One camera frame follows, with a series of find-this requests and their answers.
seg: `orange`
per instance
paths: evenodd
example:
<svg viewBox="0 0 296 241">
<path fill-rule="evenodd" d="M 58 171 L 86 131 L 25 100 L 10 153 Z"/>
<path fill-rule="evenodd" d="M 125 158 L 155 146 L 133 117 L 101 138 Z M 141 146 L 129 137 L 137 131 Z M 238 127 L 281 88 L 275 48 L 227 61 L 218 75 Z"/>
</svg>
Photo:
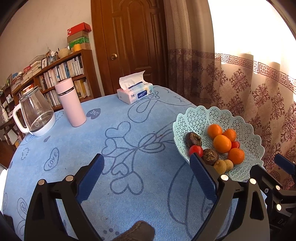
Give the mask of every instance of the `orange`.
<svg viewBox="0 0 296 241">
<path fill-rule="evenodd" d="M 232 161 L 234 165 L 241 164 L 244 160 L 244 151 L 239 148 L 232 148 L 228 152 L 227 159 Z"/>
<path fill-rule="evenodd" d="M 227 129 L 222 135 L 226 136 L 231 142 L 234 142 L 237 137 L 237 133 L 234 129 Z"/>
<path fill-rule="evenodd" d="M 231 149 L 231 141 L 224 135 L 217 135 L 214 138 L 213 145 L 217 152 L 222 154 L 229 152 Z"/>
<path fill-rule="evenodd" d="M 207 134 L 209 135 L 210 138 L 214 139 L 217 135 L 222 134 L 222 128 L 217 125 L 217 124 L 211 124 L 207 128 Z"/>
</svg>

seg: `pink thermos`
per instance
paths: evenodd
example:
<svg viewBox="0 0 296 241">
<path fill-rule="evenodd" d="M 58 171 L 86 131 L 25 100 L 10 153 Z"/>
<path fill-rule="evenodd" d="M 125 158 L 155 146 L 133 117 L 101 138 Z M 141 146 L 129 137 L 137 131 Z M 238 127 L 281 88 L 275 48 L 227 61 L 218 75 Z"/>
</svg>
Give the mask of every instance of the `pink thermos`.
<svg viewBox="0 0 296 241">
<path fill-rule="evenodd" d="M 65 79 L 55 85 L 59 100 L 72 126 L 78 127 L 86 121 L 72 78 Z"/>
</svg>

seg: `brass door knob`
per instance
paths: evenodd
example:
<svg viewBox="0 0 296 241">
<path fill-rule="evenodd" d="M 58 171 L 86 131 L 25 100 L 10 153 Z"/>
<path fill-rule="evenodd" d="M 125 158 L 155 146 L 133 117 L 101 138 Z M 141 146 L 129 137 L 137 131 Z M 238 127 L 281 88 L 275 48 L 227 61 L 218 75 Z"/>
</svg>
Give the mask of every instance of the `brass door knob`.
<svg viewBox="0 0 296 241">
<path fill-rule="evenodd" d="M 111 54 L 111 59 L 112 59 L 112 60 L 114 60 L 114 59 L 116 59 L 116 58 L 117 58 L 117 54 L 115 54 L 115 53 Z"/>
</svg>

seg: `kettle base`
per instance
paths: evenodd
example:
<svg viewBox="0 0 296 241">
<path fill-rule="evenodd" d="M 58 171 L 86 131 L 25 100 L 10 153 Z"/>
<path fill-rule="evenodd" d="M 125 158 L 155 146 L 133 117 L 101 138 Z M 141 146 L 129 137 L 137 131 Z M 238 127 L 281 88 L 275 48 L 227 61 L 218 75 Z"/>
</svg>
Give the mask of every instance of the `kettle base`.
<svg viewBox="0 0 296 241">
<path fill-rule="evenodd" d="M 46 132 L 48 132 L 55 124 L 56 118 L 55 118 L 55 113 L 51 117 L 51 119 L 44 125 L 41 129 L 31 132 L 32 135 L 36 137 L 43 136 Z"/>
</svg>

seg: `door frame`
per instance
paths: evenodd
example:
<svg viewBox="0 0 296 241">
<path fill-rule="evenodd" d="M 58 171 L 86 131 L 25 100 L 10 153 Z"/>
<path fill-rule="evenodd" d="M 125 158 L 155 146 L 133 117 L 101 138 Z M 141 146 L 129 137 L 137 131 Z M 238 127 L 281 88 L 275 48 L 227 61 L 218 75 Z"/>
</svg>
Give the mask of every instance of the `door frame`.
<svg viewBox="0 0 296 241">
<path fill-rule="evenodd" d="M 106 50 L 106 41 L 104 36 L 103 28 L 103 17 L 102 17 L 102 5 L 101 1 L 111 1 L 111 0 L 91 0 L 91 21 L 92 28 L 94 33 L 94 44 L 96 48 L 96 57 L 98 60 L 101 80 L 103 84 L 103 89 L 105 95 L 114 94 L 113 83 L 111 80 L 110 66 L 109 66 L 109 57 Z M 160 8 L 164 11 L 163 0 L 157 0 Z M 168 87 L 168 42 L 166 34 L 166 22 L 165 16 L 161 16 L 161 37 L 162 37 L 162 46 L 164 54 L 164 71 L 165 71 L 165 83 Z"/>
</svg>

